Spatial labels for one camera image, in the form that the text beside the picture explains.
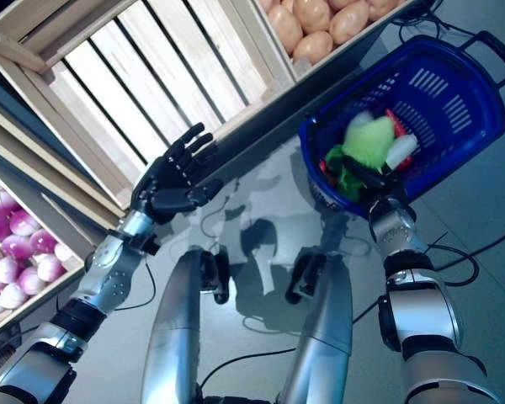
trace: blue plastic basket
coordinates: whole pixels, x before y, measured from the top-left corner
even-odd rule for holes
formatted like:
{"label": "blue plastic basket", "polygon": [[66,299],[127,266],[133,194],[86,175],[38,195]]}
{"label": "blue plastic basket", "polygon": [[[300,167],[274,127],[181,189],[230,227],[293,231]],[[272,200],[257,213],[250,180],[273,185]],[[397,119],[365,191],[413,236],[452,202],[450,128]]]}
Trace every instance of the blue plastic basket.
{"label": "blue plastic basket", "polygon": [[465,50],[480,41],[505,62],[505,45],[482,31],[461,47],[428,36],[409,40],[363,73],[349,88],[303,122],[301,150],[312,193],[333,209],[366,217],[328,184],[318,164],[343,142],[348,122],[367,109],[391,109],[419,140],[411,166],[400,173],[412,201],[489,146],[505,132],[505,108],[487,71]]}

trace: potato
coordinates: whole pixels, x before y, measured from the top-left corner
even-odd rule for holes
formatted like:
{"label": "potato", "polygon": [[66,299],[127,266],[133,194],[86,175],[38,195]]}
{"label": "potato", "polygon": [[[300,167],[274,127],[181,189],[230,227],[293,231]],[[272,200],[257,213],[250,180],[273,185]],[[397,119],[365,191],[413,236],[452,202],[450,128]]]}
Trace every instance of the potato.
{"label": "potato", "polygon": [[326,31],[317,31],[308,34],[300,40],[294,49],[294,61],[307,58],[312,65],[317,64],[321,59],[331,53],[333,49],[333,38]]}
{"label": "potato", "polygon": [[294,0],[283,0],[281,4],[285,6],[291,13],[294,12]]}
{"label": "potato", "polygon": [[300,23],[292,13],[281,4],[275,4],[271,10],[269,10],[268,17],[284,49],[291,55],[301,38],[303,38],[303,30],[301,29]]}
{"label": "potato", "polygon": [[357,35],[369,21],[369,4],[358,0],[335,14],[329,25],[329,34],[337,45]]}
{"label": "potato", "polygon": [[376,21],[395,8],[398,0],[367,0],[367,2],[370,21]]}
{"label": "potato", "polygon": [[269,13],[269,10],[275,5],[279,4],[280,0],[258,0],[260,6],[263,8],[263,11]]}
{"label": "potato", "polygon": [[294,16],[307,34],[327,31],[332,17],[325,0],[294,0]]}
{"label": "potato", "polygon": [[357,2],[357,0],[329,0],[329,5],[333,10],[338,11],[355,2]]}

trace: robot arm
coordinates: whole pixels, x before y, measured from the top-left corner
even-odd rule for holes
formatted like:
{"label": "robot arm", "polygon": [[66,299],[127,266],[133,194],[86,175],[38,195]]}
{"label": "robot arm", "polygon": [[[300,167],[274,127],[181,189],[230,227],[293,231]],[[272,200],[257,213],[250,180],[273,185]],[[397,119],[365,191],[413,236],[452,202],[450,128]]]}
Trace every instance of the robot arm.
{"label": "robot arm", "polygon": [[0,370],[0,403],[52,404],[65,398],[77,362],[104,319],[130,292],[131,278],[141,260],[154,255],[154,227],[175,213],[205,205],[221,189],[213,180],[194,187],[201,162],[194,156],[211,134],[192,127],[146,171],[136,185],[130,211],[87,260],[87,274],[70,300],[42,324]]}
{"label": "robot arm", "polygon": [[416,215],[403,188],[355,163],[349,162],[353,172],[381,195],[369,209],[386,277],[378,317],[385,345],[402,354],[404,402],[500,403],[482,362],[459,351],[462,322],[417,236]]}

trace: floor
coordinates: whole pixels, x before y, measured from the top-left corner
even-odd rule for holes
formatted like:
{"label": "floor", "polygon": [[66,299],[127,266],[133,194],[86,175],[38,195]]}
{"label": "floor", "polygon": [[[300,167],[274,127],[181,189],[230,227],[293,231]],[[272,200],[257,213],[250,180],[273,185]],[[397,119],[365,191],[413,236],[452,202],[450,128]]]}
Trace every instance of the floor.
{"label": "floor", "polygon": [[[450,7],[456,11],[461,1],[452,3]],[[496,33],[497,27],[498,36],[505,40],[501,23],[491,24],[490,30]],[[389,41],[384,40],[388,49]],[[505,101],[505,88],[502,95]],[[505,136],[415,201],[413,207],[426,242],[448,231],[442,243],[470,251],[502,235]],[[212,296],[202,296],[199,380],[236,356],[296,345],[307,303],[289,306],[284,291],[302,247],[321,246],[344,256],[351,274],[355,315],[384,291],[380,257],[371,244],[368,224],[315,204],[296,138],[230,181],[202,210],[187,218],[177,216],[165,232],[163,248],[148,259],[156,276],[156,301],[173,265],[189,246],[213,251],[225,246],[230,253],[234,276],[230,301],[218,306]],[[452,257],[433,252],[432,258],[435,263],[444,263]],[[479,256],[479,263],[481,276],[474,284],[449,292],[465,322],[464,352],[486,364],[490,381],[505,402],[505,242]],[[445,276],[462,279],[468,272],[462,264]],[[144,301],[151,287],[145,269],[140,268],[135,277],[128,299],[131,304]],[[37,317],[46,315],[45,310],[52,309],[42,309]],[[141,309],[116,312],[102,325],[75,366],[78,377],[66,403],[138,402],[156,310],[154,302]],[[23,327],[36,321],[33,316]],[[353,345],[344,403],[403,402],[401,358],[383,345],[375,311],[354,327]],[[287,353],[232,364],[209,381],[205,393],[272,401],[284,383],[291,358]]]}

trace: green stuffed toy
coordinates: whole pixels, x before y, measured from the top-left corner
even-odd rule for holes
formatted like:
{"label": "green stuffed toy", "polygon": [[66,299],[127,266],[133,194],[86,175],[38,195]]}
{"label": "green stuffed toy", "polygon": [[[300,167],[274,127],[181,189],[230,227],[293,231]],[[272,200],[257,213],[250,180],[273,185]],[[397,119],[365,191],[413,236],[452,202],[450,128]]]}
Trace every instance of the green stuffed toy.
{"label": "green stuffed toy", "polygon": [[366,167],[380,171],[394,140],[395,126],[388,116],[375,120],[365,111],[350,121],[344,143],[336,145],[326,155],[329,171],[338,175],[338,191],[342,196],[358,202],[359,191],[364,186],[343,165],[343,157],[349,156]]}

